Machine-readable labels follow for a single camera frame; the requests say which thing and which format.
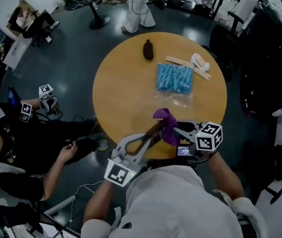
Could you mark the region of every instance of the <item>black office chair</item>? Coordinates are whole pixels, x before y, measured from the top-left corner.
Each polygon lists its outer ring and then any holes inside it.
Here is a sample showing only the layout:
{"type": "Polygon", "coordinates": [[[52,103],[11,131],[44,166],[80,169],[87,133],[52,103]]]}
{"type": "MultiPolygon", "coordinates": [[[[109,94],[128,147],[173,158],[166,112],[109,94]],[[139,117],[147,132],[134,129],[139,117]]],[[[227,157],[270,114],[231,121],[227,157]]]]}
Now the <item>black office chair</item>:
{"type": "MultiPolygon", "coordinates": [[[[35,18],[37,18],[37,15],[36,15],[37,12],[38,12],[38,10],[32,12],[32,16],[34,15],[35,18]]],[[[26,28],[27,28],[27,27],[21,28],[19,25],[17,25],[17,23],[16,23],[16,17],[15,17],[15,16],[12,16],[8,22],[11,24],[11,25],[10,25],[10,29],[11,29],[11,30],[21,33],[25,39],[33,38],[33,41],[32,41],[32,44],[31,44],[31,45],[34,46],[34,42],[37,42],[37,47],[40,47],[40,39],[41,39],[41,37],[44,38],[44,36],[42,36],[42,34],[41,34],[42,32],[39,32],[39,33],[35,34],[35,36],[31,36],[31,35],[26,31],[26,28]]]]}
{"type": "Polygon", "coordinates": [[[210,46],[203,46],[203,48],[217,56],[216,62],[218,63],[225,80],[230,82],[232,80],[232,74],[229,69],[230,63],[233,62],[237,65],[242,61],[243,46],[235,32],[238,22],[243,24],[244,21],[231,11],[228,12],[228,15],[234,18],[231,30],[228,30],[224,26],[217,25],[211,32],[210,46]]]}

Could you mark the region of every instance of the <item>wooden ruler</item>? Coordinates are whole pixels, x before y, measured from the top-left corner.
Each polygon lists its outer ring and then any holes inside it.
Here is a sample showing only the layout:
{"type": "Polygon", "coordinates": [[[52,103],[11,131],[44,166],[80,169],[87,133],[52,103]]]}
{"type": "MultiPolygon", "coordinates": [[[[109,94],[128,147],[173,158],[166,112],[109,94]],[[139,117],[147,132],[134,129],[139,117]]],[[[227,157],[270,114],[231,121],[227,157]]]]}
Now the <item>wooden ruler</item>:
{"type": "Polygon", "coordinates": [[[183,61],[183,60],[171,57],[171,56],[167,56],[165,58],[165,60],[171,61],[173,63],[180,64],[180,65],[184,65],[186,67],[189,67],[189,68],[191,68],[193,70],[193,72],[195,72],[196,74],[198,74],[202,78],[206,79],[207,81],[209,81],[211,79],[211,75],[209,75],[208,73],[202,71],[201,69],[197,68],[194,64],[191,64],[191,63],[189,63],[187,61],[183,61]]]}

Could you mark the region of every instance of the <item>round black table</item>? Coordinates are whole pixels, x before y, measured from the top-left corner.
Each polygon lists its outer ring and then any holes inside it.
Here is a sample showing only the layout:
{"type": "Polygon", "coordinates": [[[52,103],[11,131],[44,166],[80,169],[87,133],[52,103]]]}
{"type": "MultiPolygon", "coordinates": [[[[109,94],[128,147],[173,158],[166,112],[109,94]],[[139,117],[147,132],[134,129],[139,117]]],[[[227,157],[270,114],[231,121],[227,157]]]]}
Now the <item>round black table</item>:
{"type": "Polygon", "coordinates": [[[110,17],[106,15],[99,16],[96,12],[93,2],[96,0],[66,0],[65,2],[65,10],[76,10],[79,8],[82,8],[86,5],[89,5],[93,15],[95,16],[95,19],[92,20],[89,24],[90,29],[100,29],[107,25],[110,21],[110,17]]]}

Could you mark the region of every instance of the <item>purple cloth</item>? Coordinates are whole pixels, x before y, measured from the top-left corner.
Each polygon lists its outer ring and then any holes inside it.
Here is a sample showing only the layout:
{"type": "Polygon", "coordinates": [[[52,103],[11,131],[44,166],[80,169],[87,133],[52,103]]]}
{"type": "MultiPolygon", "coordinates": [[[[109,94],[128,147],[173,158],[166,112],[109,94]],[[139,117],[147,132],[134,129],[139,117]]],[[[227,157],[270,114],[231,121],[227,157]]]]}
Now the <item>purple cloth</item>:
{"type": "Polygon", "coordinates": [[[180,144],[180,139],[173,134],[173,127],[177,127],[177,121],[168,109],[158,109],[153,115],[154,119],[161,118],[167,122],[163,133],[163,141],[173,146],[180,144]]]}

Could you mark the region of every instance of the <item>dark floor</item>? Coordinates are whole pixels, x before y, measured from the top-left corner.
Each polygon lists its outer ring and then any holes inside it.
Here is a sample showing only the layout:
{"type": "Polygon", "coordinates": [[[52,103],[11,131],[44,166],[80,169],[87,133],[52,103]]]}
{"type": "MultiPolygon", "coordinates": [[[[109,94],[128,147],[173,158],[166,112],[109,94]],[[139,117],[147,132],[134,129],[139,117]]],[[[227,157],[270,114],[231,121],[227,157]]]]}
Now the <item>dark floor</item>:
{"type": "MultiPolygon", "coordinates": [[[[0,101],[6,101],[8,85],[14,86],[22,98],[36,98],[38,87],[49,83],[53,86],[64,113],[62,120],[73,120],[75,115],[90,118],[94,115],[92,86],[98,67],[106,55],[119,43],[131,36],[152,31],[171,32],[183,35],[200,45],[209,45],[215,22],[189,13],[166,9],[161,11],[151,7],[156,21],[152,29],[140,29],[132,35],[122,34],[120,28],[127,13],[127,5],[100,5],[98,13],[111,17],[110,23],[100,30],[90,30],[93,18],[91,9],[84,7],[75,11],[56,11],[55,20],[60,25],[53,31],[51,44],[43,42],[40,48],[29,47],[15,72],[8,72],[0,90],[0,101]]],[[[240,72],[233,69],[233,80],[227,83],[227,109],[222,122],[224,141],[220,151],[230,166],[239,166],[243,161],[243,143],[264,146],[270,143],[270,127],[263,121],[246,116],[240,105],[240,72]]],[[[85,183],[102,180],[108,152],[90,154],[78,163],[64,168],[54,196],[44,203],[53,206],[73,195],[85,183]]],[[[206,167],[197,167],[207,189],[214,187],[206,167]]],[[[95,190],[97,186],[88,186],[95,190]]],[[[75,218],[72,228],[80,231],[83,207],[91,196],[86,188],[81,188],[74,204],[75,218]]],[[[125,204],[124,189],[118,189],[113,205],[125,204]]],[[[59,220],[68,221],[71,209],[67,207],[59,220]]]]}

